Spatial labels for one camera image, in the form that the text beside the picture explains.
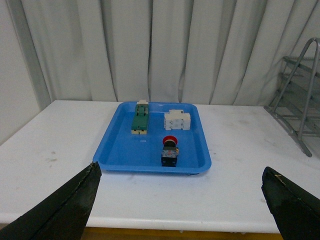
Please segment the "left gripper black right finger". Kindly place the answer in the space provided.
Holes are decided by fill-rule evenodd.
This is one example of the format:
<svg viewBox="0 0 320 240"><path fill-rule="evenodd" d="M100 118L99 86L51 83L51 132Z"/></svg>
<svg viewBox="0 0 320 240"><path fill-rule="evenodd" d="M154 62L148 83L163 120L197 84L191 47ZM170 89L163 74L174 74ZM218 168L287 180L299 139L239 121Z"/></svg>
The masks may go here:
<svg viewBox="0 0 320 240"><path fill-rule="evenodd" d="M320 238L320 200L281 173L267 166L262 192L284 240Z"/></svg>

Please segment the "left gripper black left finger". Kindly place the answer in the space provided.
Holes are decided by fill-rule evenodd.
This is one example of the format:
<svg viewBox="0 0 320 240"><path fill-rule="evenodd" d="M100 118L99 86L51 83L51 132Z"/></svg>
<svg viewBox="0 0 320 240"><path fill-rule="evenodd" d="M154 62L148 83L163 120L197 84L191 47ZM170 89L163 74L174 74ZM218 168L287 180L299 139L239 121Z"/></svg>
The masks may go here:
<svg viewBox="0 0 320 240"><path fill-rule="evenodd" d="M102 172L91 163L38 205L5 226L2 240L79 240L87 225Z"/></svg>

